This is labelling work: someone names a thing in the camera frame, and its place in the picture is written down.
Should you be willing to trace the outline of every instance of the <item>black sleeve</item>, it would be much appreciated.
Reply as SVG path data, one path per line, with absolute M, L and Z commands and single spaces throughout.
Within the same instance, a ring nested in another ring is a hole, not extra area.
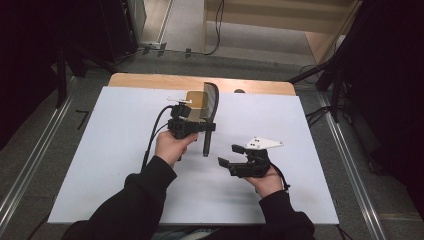
M 278 191 L 259 201 L 266 225 L 262 239 L 315 239 L 315 227 L 303 212 L 295 212 L 285 191 Z
M 125 187 L 105 201 L 88 221 L 71 225 L 62 239 L 150 239 L 162 216 L 166 189 L 176 178 L 172 168 L 154 156 Z

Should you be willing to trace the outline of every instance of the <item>floor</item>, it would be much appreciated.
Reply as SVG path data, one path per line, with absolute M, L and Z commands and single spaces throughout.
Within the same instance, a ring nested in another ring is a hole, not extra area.
M 201 17 L 199 10 L 202 1 L 174 0 L 164 30 L 161 43 L 167 43 L 167 50 L 193 52 L 200 51 L 201 22 L 193 21 Z M 207 49 L 215 46 L 214 24 L 208 24 Z M 313 67 L 315 62 L 302 32 L 246 27 L 222 24 L 220 49 L 211 57 L 191 56 L 184 53 L 165 53 L 157 57 L 156 52 L 132 56 L 119 68 L 132 73 L 162 73 L 177 75 L 203 75 L 210 77 L 247 78 L 281 81 L 296 76 Z M 92 69 L 87 78 L 77 79 L 76 91 L 65 117 L 53 136 L 53 140 L 43 153 L 37 171 L 26 186 L 26 192 L 12 206 L 14 211 L 8 223 L 1 229 L 1 239 L 26 239 L 31 231 L 42 222 L 51 210 L 55 196 L 60 189 L 72 161 L 84 128 L 78 129 L 83 115 L 80 111 L 90 111 L 101 91 L 107 85 L 110 75 L 102 69 Z M 321 106 L 319 93 L 312 84 L 317 80 L 312 76 L 296 84 L 296 92 L 301 99 L 305 113 Z M 45 126 L 54 115 L 55 93 L 46 99 L 34 114 L 15 134 L 9 144 L 0 152 L 0 197 L 4 200 L 30 158 Z M 311 128 L 317 152 L 333 197 L 333 202 L 342 228 L 353 239 L 424 239 L 424 224 L 411 203 L 404 187 L 390 176 L 373 174 L 368 167 L 367 154 L 356 136 L 354 129 L 340 118 L 355 166 L 359 172 L 372 207 L 384 231 L 384 238 L 373 238 L 370 227 L 364 220 L 357 194 L 352 188 L 337 150 L 335 139 L 325 118 Z M 316 226 L 317 239 L 342 239 L 334 226 Z M 60 239 L 67 226 L 43 224 L 33 239 Z

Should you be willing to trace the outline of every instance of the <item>person's left hand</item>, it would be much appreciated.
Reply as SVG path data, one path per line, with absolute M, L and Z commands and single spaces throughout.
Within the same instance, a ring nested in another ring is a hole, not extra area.
M 169 130 L 161 132 L 156 138 L 155 155 L 174 167 L 175 162 L 187 151 L 187 146 L 196 141 L 197 137 L 197 133 L 192 133 L 183 139 L 176 139 Z

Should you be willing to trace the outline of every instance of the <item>white paper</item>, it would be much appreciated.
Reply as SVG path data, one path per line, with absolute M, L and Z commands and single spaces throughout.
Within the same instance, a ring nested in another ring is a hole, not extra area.
M 130 173 L 139 172 L 144 151 L 166 99 L 185 91 L 103 88 L 84 136 L 63 182 L 50 223 L 88 219 L 109 197 L 123 188 Z M 244 179 L 231 177 L 218 164 L 246 162 L 233 153 L 254 136 L 282 141 L 268 149 L 291 185 L 293 208 L 315 224 L 337 224 L 338 218 L 299 98 L 282 95 L 220 93 L 209 157 L 203 157 L 203 133 L 174 168 L 177 179 L 167 191 L 163 224 L 264 223 L 259 196 Z M 170 119 L 166 111 L 158 126 Z M 150 156 L 153 156 L 154 142 Z

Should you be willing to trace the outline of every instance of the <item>gray floor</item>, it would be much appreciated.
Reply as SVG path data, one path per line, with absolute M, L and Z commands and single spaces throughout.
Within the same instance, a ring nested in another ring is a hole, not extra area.
M 187 47 L 186 45 L 194 46 L 189 42 L 181 44 L 181 41 L 171 37 L 175 34 L 169 35 L 170 32 L 172 32 L 172 26 L 168 25 L 164 37 L 168 46 L 172 47 L 172 42 L 175 48 L 178 48 L 178 45 L 184 47 L 184 49 Z M 226 34 L 224 37 L 224 30 L 222 34 L 224 39 L 230 35 Z M 296 43 L 296 45 L 281 47 L 282 53 L 278 58 L 271 61 L 268 60 L 271 59 L 272 54 L 268 55 L 268 53 L 272 52 L 273 48 L 253 54 L 247 54 L 250 50 L 240 48 L 237 53 L 236 48 L 231 51 L 226 48 L 224 43 L 230 41 L 228 39 L 223 41 L 224 46 L 217 52 L 217 56 L 192 55 L 186 59 L 184 54 L 165 53 L 164 56 L 157 57 L 157 52 L 151 51 L 147 55 L 138 54 L 129 57 L 118 68 L 121 71 L 131 73 L 283 81 L 296 76 L 302 66 L 311 64 L 312 61 L 306 40 L 301 37 L 300 33 L 294 33 L 292 38 L 289 37 L 291 35 L 289 32 L 284 34 L 287 36 L 285 41 Z M 290 55 L 293 52 L 299 56 L 293 57 Z M 90 70 L 86 78 L 78 79 L 77 90 L 70 107 L 1 239 L 26 239 L 37 224 L 49 213 L 86 125 L 85 123 L 81 130 L 77 130 L 83 116 L 76 110 L 91 111 L 102 86 L 107 85 L 109 79 L 110 75 L 103 69 Z M 311 77 L 308 81 L 314 82 L 316 77 Z M 318 93 L 314 90 L 313 85 L 300 82 L 296 85 L 296 93 L 301 99 L 305 113 L 312 112 L 320 107 Z M 55 94 L 53 93 L 38 107 L 9 144 L 0 152 L 1 198 L 12 187 L 52 116 L 56 101 Z M 419 218 L 405 188 L 390 176 L 377 176 L 370 172 L 367 156 L 355 131 L 344 122 L 343 118 L 340 119 L 342 120 L 340 126 L 343 129 L 360 176 L 380 217 L 387 238 L 424 239 L 423 221 Z M 355 240 L 371 239 L 327 121 L 323 118 L 317 122 L 311 128 L 311 134 L 341 227 Z M 66 228 L 65 225 L 45 223 L 33 239 L 60 239 Z M 342 239 L 337 228 L 328 225 L 316 226 L 315 236 L 317 239 Z

